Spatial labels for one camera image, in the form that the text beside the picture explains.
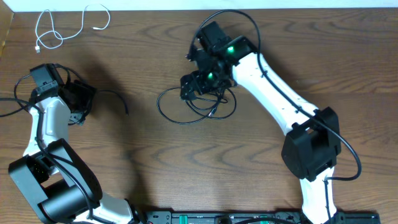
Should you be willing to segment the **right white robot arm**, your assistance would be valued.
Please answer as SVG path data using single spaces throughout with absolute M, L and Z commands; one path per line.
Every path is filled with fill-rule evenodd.
M 341 152 L 338 117 L 299 96 L 267 64 L 247 38 L 199 37 L 187 58 L 198 69 L 181 78 L 180 97 L 223 91 L 233 83 L 245 88 L 268 111 L 285 140 L 282 160 L 300 181 L 302 211 L 310 223 L 328 223 L 337 213 L 331 179 Z

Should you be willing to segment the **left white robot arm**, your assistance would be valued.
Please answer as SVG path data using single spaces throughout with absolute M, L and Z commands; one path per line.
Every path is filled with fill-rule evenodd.
M 90 111 L 96 88 L 75 80 L 45 82 L 28 101 L 13 98 L 32 116 L 30 143 L 9 175 L 43 223 L 141 223 L 126 199 L 101 189 L 68 143 L 72 109 Z

